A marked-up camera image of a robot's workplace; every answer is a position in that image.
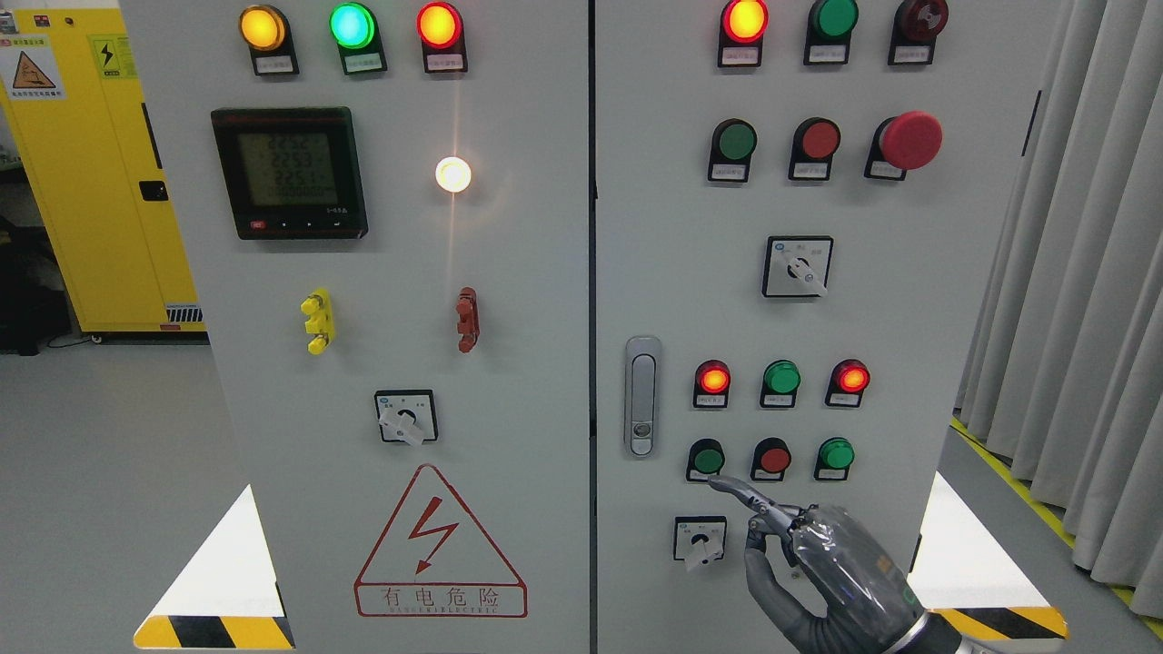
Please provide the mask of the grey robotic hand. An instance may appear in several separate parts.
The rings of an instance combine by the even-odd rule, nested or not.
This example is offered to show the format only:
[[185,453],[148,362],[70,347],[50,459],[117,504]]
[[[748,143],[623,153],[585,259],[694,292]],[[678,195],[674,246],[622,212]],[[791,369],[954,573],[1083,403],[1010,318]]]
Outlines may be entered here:
[[[795,651],[914,653],[939,633],[901,568],[844,509],[789,509],[726,475],[711,476],[709,486],[755,512],[743,550],[748,591]],[[826,600],[825,617],[811,613],[775,580],[768,536],[780,539],[789,564],[799,567]]]

